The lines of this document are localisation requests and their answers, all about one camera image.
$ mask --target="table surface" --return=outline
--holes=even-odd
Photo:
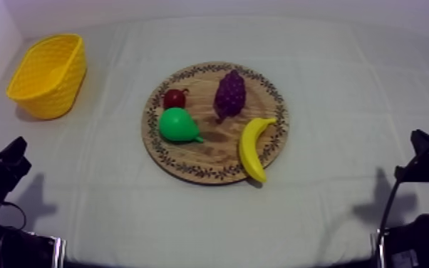
[[[410,132],[429,132],[429,39],[375,26],[269,17],[126,22],[75,31],[88,72],[73,110],[37,121],[0,82],[0,150],[27,139],[30,173],[9,195],[28,230],[68,240],[72,260],[122,267],[306,267],[368,257]],[[140,137],[167,76],[205,61],[263,73],[290,114],[258,189],[203,187],[161,170]],[[429,212],[401,185],[390,224]],[[16,210],[0,223],[20,224]]]

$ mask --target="yellow basket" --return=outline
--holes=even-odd
[[[57,118],[71,109],[85,73],[81,36],[51,36],[27,51],[6,94],[36,118]]]

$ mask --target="pear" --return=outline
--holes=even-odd
[[[183,108],[169,108],[163,112],[160,118],[160,133],[165,139],[175,142],[203,142],[200,129]]]

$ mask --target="banana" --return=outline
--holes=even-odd
[[[268,125],[275,122],[275,118],[254,118],[244,127],[239,140],[241,164],[248,174],[259,182],[266,182],[266,174],[256,153],[256,141]]]

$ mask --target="plastic fruit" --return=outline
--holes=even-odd
[[[241,112],[246,103],[246,88],[244,79],[236,70],[228,73],[220,82],[213,108],[218,115],[218,123],[223,122],[227,116],[235,116]]]
[[[184,108],[186,105],[186,96],[185,94],[189,92],[187,89],[170,89],[166,91],[165,97],[163,97],[163,107],[165,109],[179,107]]]
[[[266,182],[266,174],[264,168],[259,161],[258,154],[256,153],[256,142],[269,124],[275,123],[275,118],[252,119],[245,127],[239,139],[239,157],[241,164],[248,172],[249,176],[259,182]]]
[[[160,118],[160,133],[171,141],[203,142],[203,138],[200,137],[200,129],[191,115],[183,108],[175,107],[163,112]]]

